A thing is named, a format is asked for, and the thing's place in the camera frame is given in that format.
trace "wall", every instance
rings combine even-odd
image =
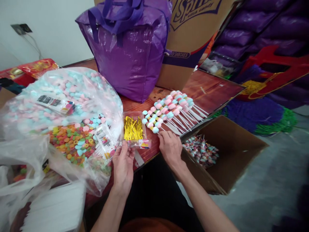
[[[29,40],[18,35],[11,24],[27,23],[44,58],[64,66],[93,58],[75,22],[93,0],[1,0],[0,1],[0,70],[39,59]]]

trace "person's right hand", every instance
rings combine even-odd
[[[182,168],[185,163],[181,159],[181,150],[183,146],[180,138],[171,131],[161,131],[158,137],[160,139],[160,150],[170,168],[173,171]]]

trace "floor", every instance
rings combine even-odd
[[[300,187],[309,182],[309,117],[290,134],[263,138],[270,146],[250,164],[228,196],[212,196],[240,231],[271,231],[282,216],[298,218]]]

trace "plastic container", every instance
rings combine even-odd
[[[124,121],[126,117],[130,117],[134,121],[136,121],[138,120],[138,117],[140,118],[140,120],[142,120],[144,118],[144,115],[141,111],[126,111],[126,112],[123,112]],[[146,126],[144,124],[142,124],[142,130],[143,130],[143,139],[127,140],[129,147],[136,147],[140,149],[149,149],[151,147],[151,141],[147,138]],[[125,134],[125,128],[123,129],[123,133],[122,133],[123,140],[124,140],[124,134]]]

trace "open cardboard box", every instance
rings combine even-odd
[[[210,194],[229,194],[249,163],[268,146],[223,115],[208,121],[195,134],[204,135],[207,143],[219,149],[217,163],[207,170],[184,148],[181,154],[192,175]]]

